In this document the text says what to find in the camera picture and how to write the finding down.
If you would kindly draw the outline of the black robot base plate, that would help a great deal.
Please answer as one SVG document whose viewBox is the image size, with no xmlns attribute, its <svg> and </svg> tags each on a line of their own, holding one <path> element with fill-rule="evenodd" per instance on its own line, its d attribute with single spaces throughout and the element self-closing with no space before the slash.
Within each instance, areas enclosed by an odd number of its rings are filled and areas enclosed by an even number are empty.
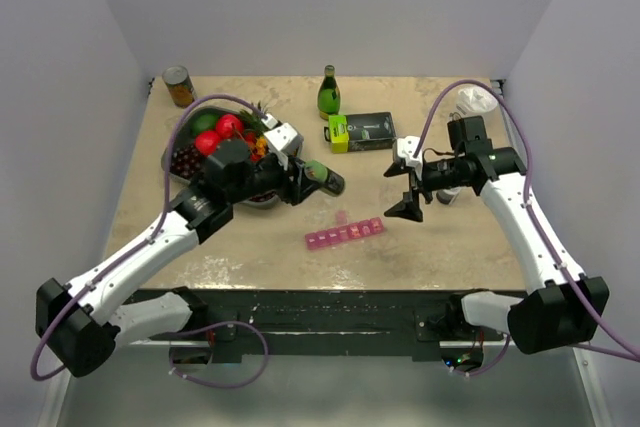
<svg viewBox="0 0 640 427">
<path fill-rule="evenodd" d="M 213 335 L 213 359 L 377 356 L 438 361 L 447 342 L 498 341 L 454 317 L 449 291 L 200 290 L 184 337 Z"/>
</svg>

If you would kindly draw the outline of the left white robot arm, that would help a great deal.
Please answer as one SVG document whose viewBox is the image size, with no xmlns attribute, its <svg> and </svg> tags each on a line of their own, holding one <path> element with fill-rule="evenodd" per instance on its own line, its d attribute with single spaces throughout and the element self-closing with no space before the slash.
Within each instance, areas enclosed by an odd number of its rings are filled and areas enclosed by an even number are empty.
<svg viewBox="0 0 640 427">
<path fill-rule="evenodd" d="M 65 284 L 51 278 L 38 288 L 36 350 L 49 348 L 64 369 L 83 377 L 118 345 L 138 338 L 173 332 L 185 339 L 200 337 L 206 310 L 186 290 L 148 304 L 125 302 L 156 272 L 229 223 L 235 204 L 275 192 L 295 206 L 318 190 L 339 195 L 344 187 L 344 179 L 318 161 L 279 151 L 252 161 L 245 142 L 222 142 L 145 232 L 83 275 Z"/>
</svg>

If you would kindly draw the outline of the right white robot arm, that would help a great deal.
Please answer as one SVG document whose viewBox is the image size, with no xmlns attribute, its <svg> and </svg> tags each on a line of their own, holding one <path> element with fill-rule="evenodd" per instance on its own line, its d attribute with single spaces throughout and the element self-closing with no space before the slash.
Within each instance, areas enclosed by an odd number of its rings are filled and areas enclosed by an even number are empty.
<svg viewBox="0 0 640 427">
<path fill-rule="evenodd" d="M 609 288 L 601 277 L 588 277 L 566 252 L 539 204 L 526 193 L 526 168 L 511 147 L 496 148 L 480 116 L 447 125 L 451 157 L 427 162 L 415 136 L 395 140 L 386 176 L 405 174 L 409 189 L 386 216 L 423 219 L 420 203 L 436 191 L 470 187 L 493 213 L 521 266 L 526 295 L 488 290 L 454 296 L 445 316 L 448 333 L 469 339 L 480 327 L 510 335 L 524 354 L 590 341 L 595 315 L 602 314 Z"/>
</svg>

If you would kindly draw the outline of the pink weekly pill organizer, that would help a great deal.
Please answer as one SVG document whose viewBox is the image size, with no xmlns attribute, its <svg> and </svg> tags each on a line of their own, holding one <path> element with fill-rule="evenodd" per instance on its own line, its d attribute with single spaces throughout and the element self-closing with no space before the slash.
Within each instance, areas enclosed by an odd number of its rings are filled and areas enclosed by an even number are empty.
<svg viewBox="0 0 640 427">
<path fill-rule="evenodd" d="M 306 233 L 304 242 L 308 251 L 315 251 L 381 235 L 385 231 L 380 217 L 351 221 L 346 211 L 339 210 L 335 213 L 332 226 Z"/>
</svg>

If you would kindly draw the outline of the green lidded pill bottle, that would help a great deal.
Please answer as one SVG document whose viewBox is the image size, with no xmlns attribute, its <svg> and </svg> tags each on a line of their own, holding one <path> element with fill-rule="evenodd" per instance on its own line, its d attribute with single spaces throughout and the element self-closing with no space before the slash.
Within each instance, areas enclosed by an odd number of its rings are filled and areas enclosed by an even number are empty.
<svg viewBox="0 0 640 427">
<path fill-rule="evenodd" d="M 345 190 L 344 178 L 319 161 L 307 161 L 304 165 L 304 174 L 330 195 L 339 196 Z"/>
</svg>

